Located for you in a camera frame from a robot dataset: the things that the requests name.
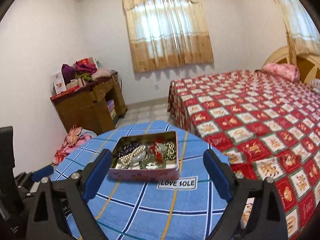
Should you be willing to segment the pale jade bangle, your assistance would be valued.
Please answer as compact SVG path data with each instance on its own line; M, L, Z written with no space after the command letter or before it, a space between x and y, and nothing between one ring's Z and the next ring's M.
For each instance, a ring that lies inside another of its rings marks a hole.
M142 168L147 166L148 153L146 152L146 150L143 150L141 153L131 159L130 166L135 166L136 164L141 165Z

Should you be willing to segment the pink metal tin box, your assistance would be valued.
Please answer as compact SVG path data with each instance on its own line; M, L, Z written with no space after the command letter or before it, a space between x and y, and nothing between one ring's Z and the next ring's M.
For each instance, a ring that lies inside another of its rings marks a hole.
M155 157L150 151L157 140L164 140L168 152L164 157L166 168L141 170L139 164L130 166L131 159L146 150L148 157ZM108 175L114 180L128 181L162 181L177 180L180 177L178 137L176 132L139 134L122 137L112 152L112 165Z

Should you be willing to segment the red flat box on desk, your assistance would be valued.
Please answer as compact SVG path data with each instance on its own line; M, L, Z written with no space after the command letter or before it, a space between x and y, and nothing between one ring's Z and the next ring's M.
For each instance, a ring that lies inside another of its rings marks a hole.
M65 97L65 96L69 95L69 94L74 94L74 93L75 93L76 91L78 91L79 89L80 89L79 86L72 87L72 88L69 89L69 90L66 90L66 91L61 92L61 93L59 93L59 94L57 94L57 95L51 96L51 97L50 97L50 100L51 100L51 101L54 101L54 100L56 100L56 99L63 98L63 97Z

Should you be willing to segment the pink pillow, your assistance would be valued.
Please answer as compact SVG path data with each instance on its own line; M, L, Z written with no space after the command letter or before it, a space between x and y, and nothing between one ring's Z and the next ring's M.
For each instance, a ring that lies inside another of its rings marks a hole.
M262 67L261 71L281 76L291 82L300 80L300 72L298 67L289 63L268 63Z

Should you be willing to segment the brown wooden desk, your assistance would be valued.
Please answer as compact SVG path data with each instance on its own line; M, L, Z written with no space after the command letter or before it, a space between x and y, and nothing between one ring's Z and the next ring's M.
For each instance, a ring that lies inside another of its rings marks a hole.
M66 131L77 126L100 135L115 129L114 118L107 106L109 100L114 101L116 116L124 117L127 105L117 72L112 77L97 79L74 94L56 99L52 103Z

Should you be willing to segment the beige window curtain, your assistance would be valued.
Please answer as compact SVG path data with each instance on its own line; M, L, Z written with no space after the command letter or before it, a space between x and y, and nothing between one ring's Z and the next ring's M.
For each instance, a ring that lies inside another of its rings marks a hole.
M214 61L200 0L123 0L137 73Z

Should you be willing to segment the striped pillow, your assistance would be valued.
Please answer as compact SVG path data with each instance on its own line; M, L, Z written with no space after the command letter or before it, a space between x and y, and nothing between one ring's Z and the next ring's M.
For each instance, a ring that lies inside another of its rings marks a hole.
M320 94L320 79L313 79L309 86L314 93Z

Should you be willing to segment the pile of clothes on desk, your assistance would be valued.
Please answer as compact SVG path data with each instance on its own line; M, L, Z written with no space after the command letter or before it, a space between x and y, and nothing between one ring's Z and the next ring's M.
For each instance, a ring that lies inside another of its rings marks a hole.
M98 67L92 57L76 61L72 66L63 64L61 72L65 84L77 79L91 82L100 78L112 77L111 72L103 67Z

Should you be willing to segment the white product box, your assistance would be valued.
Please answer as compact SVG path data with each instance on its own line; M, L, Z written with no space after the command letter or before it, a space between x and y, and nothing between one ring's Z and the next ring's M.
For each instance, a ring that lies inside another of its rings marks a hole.
M52 83L55 89L56 94L60 94L67 90L63 74L61 71L56 72L52 75Z

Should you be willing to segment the pink clothes pile on floor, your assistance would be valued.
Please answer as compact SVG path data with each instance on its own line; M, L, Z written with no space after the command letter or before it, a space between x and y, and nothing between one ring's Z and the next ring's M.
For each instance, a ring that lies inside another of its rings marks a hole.
M84 145L97 136L93 131L73 126L66 135L63 145L56 151L53 163L58 165L77 147Z

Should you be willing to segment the gold coin red cord charm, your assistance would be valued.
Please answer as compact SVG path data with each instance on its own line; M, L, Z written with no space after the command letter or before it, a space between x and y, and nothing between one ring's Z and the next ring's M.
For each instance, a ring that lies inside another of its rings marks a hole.
M167 152L168 152L168 148L165 145L165 141L164 140L157 140L155 141L151 147L150 147L150 151L152 152L152 154L156 157L156 160L163 164L164 163L164 157L166 156Z

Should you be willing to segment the red patterned bed quilt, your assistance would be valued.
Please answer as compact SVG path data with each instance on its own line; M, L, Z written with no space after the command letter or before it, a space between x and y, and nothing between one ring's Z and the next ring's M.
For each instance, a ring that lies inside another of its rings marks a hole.
M234 172L274 179L289 239L319 203L319 95L258 70L174 80L168 110L185 129L226 155Z

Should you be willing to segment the beige wooden headboard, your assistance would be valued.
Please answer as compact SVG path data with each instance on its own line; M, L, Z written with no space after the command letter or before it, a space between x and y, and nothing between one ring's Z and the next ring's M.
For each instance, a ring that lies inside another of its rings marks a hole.
M267 63L289 63L289 48L283 46L274 51L266 60ZM300 81L309 84L314 79L320 78L319 55L303 54L297 56L297 67L300 71Z

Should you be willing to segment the dark green jade bangle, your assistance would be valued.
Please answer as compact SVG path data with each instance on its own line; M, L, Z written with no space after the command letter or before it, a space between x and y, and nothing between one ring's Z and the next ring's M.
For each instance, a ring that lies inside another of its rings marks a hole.
M166 168L166 161L160 163L156 157L148 157L139 162L139 168L141 170L157 170Z

